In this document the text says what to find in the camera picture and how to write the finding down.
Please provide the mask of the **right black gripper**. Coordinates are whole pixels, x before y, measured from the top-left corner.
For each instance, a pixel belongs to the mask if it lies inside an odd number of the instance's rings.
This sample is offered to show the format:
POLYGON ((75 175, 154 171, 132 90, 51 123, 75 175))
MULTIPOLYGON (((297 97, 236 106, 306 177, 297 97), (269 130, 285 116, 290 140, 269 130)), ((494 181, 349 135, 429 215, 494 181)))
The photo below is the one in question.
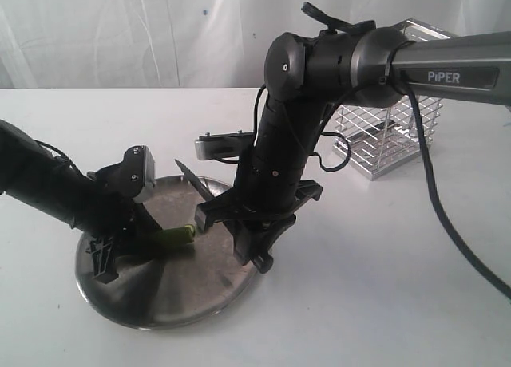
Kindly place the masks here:
POLYGON ((243 266, 251 262, 261 274, 266 274, 274 263, 270 249, 295 224, 295 212, 309 200, 319 200, 322 192, 314 180, 300 181, 291 206, 282 212, 271 212, 245 207, 233 187, 218 196, 201 191, 204 202, 196 206, 195 221, 203 232, 222 223, 233 234, 236 260, 243 266))

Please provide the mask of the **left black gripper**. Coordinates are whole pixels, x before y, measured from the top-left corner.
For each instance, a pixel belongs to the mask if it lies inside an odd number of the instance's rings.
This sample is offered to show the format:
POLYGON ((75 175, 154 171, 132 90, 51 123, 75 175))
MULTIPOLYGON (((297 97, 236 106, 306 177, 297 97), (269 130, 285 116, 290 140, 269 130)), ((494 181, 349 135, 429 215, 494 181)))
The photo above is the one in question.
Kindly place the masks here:
POLYGON ((120 166, 121 163, 111 164, 87 173, 85 179, 92 190, 85 201, 85 214, 71 224, 92 236, 89 255, 93 279, 102 284, 119 276, 115 266, 116 244, 131 236, 148 239, 162 231, 143 203, 135 203, 120 193, 120 166))

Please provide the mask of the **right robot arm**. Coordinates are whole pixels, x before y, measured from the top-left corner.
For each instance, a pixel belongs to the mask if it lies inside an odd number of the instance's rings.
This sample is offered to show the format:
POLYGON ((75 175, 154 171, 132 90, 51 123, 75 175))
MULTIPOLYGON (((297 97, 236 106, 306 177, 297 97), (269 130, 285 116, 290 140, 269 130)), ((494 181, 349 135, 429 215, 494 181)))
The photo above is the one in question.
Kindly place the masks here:
POLYGON ((317 37, 285 33, 264 63, 267 99, 252 133, 205 135, 201 160, 238 160, 233 186, 196 209, 201 229, 222 222, 234 256, 265 273, 273 243, 322 187, 303 170, 321 132, 342 104, 386 108, 406 89, 421 96, 495 105, 510 102, 507 32, 415 42, 373 22, 317 37))

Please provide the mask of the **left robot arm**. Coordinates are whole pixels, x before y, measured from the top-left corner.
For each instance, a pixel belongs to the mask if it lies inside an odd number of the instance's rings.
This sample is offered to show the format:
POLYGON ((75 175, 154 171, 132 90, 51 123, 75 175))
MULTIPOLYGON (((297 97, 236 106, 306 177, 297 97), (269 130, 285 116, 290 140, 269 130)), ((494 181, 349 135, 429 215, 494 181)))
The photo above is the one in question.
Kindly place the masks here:
POLYGON ((145 145, 83 174, 54 146, 1 123, 1 191, 87 234, 98 282, 117 279, 116 259, 137 237, 160 231, 144 206, 155 185, 155 161, 145 145))

